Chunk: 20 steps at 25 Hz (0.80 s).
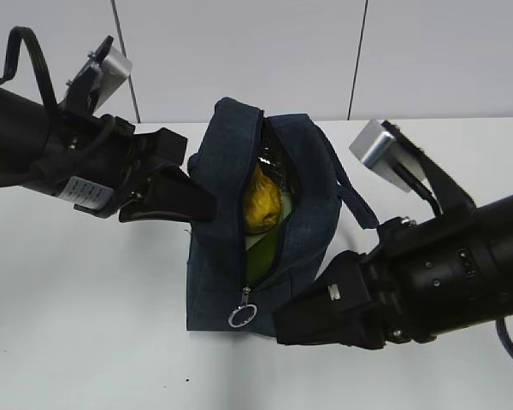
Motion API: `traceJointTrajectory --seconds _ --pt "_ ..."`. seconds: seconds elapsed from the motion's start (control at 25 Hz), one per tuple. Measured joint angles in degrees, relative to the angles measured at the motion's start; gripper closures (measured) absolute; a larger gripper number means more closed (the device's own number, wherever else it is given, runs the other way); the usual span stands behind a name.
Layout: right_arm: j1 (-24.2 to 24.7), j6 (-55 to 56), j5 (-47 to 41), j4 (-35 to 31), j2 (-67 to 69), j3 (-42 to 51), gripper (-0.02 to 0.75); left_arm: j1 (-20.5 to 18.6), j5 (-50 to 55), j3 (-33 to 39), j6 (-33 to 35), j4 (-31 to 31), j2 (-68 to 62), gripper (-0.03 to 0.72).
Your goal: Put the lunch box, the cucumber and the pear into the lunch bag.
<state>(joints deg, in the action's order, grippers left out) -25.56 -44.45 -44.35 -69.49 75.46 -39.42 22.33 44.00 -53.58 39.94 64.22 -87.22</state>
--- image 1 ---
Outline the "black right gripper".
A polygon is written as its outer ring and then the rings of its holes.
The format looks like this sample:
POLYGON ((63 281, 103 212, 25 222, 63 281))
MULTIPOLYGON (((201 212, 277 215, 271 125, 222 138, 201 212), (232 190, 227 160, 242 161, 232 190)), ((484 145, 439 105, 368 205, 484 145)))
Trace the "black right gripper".
POLYGON ((336 255, 274 312, 277 343, 383 349, 502 317, 500 271, 478 217, 440 216, 412 227, 395 219, 378 233, 369 254, 336 255))

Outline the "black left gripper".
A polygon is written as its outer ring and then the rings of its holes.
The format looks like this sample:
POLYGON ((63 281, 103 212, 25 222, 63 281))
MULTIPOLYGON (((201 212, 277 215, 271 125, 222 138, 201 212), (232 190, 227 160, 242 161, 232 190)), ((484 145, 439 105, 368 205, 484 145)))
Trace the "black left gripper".
POLYGON ((108 114, 69 115, 38 146, 38 192, 121 223, 211 221, 216 199, 182 171, 186 148, 168 128, 138 133, 108 114))

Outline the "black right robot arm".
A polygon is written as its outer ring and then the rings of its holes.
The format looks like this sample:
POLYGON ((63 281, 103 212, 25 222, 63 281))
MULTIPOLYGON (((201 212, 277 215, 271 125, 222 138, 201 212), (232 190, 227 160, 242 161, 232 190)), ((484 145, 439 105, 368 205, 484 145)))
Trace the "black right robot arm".
POLYGON ((513 195, 421 224, 394 218, 378 236, 274 312, 278 343, 376 350, 513 315, 513 195))

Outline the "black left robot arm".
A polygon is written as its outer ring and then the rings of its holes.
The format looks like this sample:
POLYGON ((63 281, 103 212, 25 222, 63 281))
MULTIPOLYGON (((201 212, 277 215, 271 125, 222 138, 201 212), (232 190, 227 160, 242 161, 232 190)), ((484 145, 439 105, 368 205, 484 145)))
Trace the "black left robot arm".
POLYGON ((44 107, 0 88, 0 186, 20 186, 120 222, 211 221, 215 197, 185 174, 187 140, 160 128, 44 107))

